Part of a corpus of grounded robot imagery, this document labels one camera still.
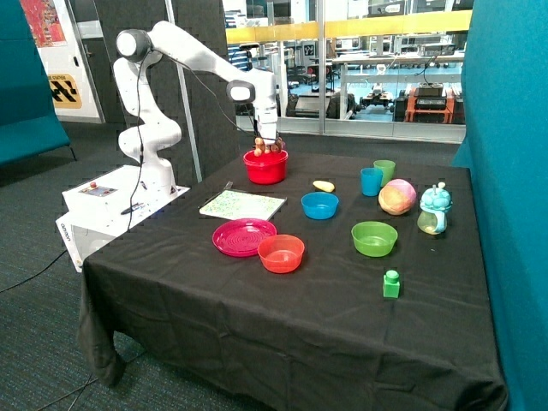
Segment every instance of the green cup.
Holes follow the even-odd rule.
[[[377,160],[373,163],[373,167],[383,171],[383,180],[380,182],[380,187],[388,184],[396,171],[396,163],[391,160]]]

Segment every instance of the colorful ball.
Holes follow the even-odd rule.
[[[417,200],[417,192],[405,180],[392,180],[378,194],[381,208],[392,216],[399,216],[411,210]]]

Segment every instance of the pen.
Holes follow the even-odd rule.
[[[134,204],[134,205],[132,205],[131,207],[126,208],[126,209],[125,209],[124,211],[122,211],[120,214],[121,214],[121,215],[129,214],[131,211],[139,210],[140,208],[143,208],[144,206],[145,206],[144,203]]]

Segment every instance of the teal wall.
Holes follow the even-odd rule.
[[[548,407],[548,2],[475,2],[463,70],[469,167],[509,409]]]

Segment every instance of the red bowl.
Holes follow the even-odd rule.
[[[276,184],[286,176],[288,152],[269,152],[255,157],[253,151],[246,152],[243,163],[247,168],[247,176],[255,184]]]
[[[305,244],[292,235],[272,235],[259,244],[257,251],[266,270],[286,274],[301,265]]]

